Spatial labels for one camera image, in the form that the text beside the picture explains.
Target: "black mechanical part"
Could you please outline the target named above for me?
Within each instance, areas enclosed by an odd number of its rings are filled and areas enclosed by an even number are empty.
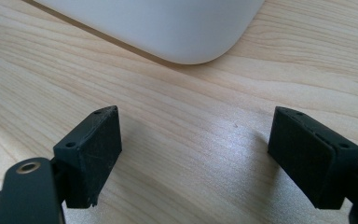
[[[120,152],[117,107],[94,111],[54,147],[51,161],[29,159],[7,170],[0,224],[64,223],[63,201],[95,205]]]
[[[358,223],[358,146],[301,112],[276,107],[268,153],[316,208],[352,203]]]

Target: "wood grain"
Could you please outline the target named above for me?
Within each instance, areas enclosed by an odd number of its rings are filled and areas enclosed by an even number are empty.
[[[0,188],[107,105],[123,153],[98,206],[67,223],[348,223],[349,202],[314,209],[267,143],[282,105],[358,144],[358,1],[266,1],[224,56],[178,65],[0,0]]]

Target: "white plastic container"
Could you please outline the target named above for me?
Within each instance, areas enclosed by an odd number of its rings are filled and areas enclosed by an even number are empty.
[[[264,0],[35,0],[174,63],[205,63],[229,50]]]

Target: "wooden surface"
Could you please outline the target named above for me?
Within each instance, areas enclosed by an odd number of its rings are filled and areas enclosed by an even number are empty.
[[[348,223],[268,155],[276,105],[358,144],[358,1],[268,0],[201,65],[163,62],[30,1],[0,0],[0,188],[90,112],[119,108],[123,152],[67,223]]]

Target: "screw hole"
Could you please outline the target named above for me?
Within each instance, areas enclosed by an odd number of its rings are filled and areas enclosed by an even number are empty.
[[[67,143],[65,146],[66,147],[74,147],[75,145],[76,145],[76,143],[70,142],[70,143]]]
[[[40,167],[40,162],[31,161],[23,164],[21,167],[19,167],[19,169],[17,169],[16,172],[20,175],[25,175],[37,170],[39,167]]]
[[[345,147],[345,148],[349,148],[350,146],[348,144],[345,143],[340,143],[338,144],[340,147]]]

